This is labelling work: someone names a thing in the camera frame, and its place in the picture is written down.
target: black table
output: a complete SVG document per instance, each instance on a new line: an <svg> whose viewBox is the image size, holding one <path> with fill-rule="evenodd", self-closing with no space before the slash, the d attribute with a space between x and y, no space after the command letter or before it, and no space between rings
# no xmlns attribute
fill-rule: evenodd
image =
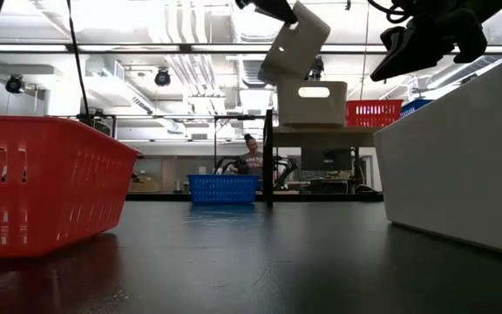
<svg viewBox="0 0 502 314"><path fill-rule="evenodd" d="M382 203L128 202L110 233L0 262L0 313L502 313L502 254Z"/></svg>

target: red plastic basket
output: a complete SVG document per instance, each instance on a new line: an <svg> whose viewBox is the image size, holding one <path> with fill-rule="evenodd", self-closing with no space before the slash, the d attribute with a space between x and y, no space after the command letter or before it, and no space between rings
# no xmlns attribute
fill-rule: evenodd
<svg viewBox="0 0 502 314"><path fill-rule="evenodd" d="M402 100L350 100L346 126L387 126L400 118Z"/></svg>
<svg viewBox="0 0 502 314"><path fill-rule="evenodd" d="M137 153L76 121L0 117L0 257L117 226Z"/></svg>

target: cable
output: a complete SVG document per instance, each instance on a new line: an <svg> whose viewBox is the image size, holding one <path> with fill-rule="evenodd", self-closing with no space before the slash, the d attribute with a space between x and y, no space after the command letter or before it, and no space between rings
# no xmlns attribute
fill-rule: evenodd
<svg viewBox="0 0 502 314"><path fill-rule="evenodd" d="M375 7L375 9L380 10L383 13L386 13L387 21L393 24L400 24L411 17L411 14L409 12L403 10L397 10L398 6L396 4L393 4L389 9L387 9L383 7L381 4L375 2L375 0L367 0L367 2L371 4L373 7ZM400 16L400 17L397 19L393 19L392 16Z"/></svg>
<svg viewBox="0 0 502 314"><path fill-rule="evenodd" d="M78 55L77 35L75 35L75 27L73 25L71 0L65 0L65 1L67 1L67 8L69 8L69 28L71 30L71 40L73 42L72 43L73 51L75 52L75 61L77 62L78 82L80 84L80 91L83 94L83 101L85 102L86 124L92 127L92 118L91 118L91 113L88 110L88 99L86 97L85 82L83 80L83 71L81 70L80 56Z"/></svg>

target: blue plastic basket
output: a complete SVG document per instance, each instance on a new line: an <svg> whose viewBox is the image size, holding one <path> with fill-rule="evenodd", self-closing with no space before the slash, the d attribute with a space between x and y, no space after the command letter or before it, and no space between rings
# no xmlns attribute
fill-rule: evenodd
<svg viewBox="0 0 502 314"><path fill-rule="evenodd" d="M433 100L429 99L416 99L407 105L402 106L400 111L400 119L413 114L417 109L431 103Z"/></svg>
<svg viewBox="0 0 502 314"><path fill-rule="evenodd" d="M189 175L193 204L254 202L258 185L258 175Z"/></svg>

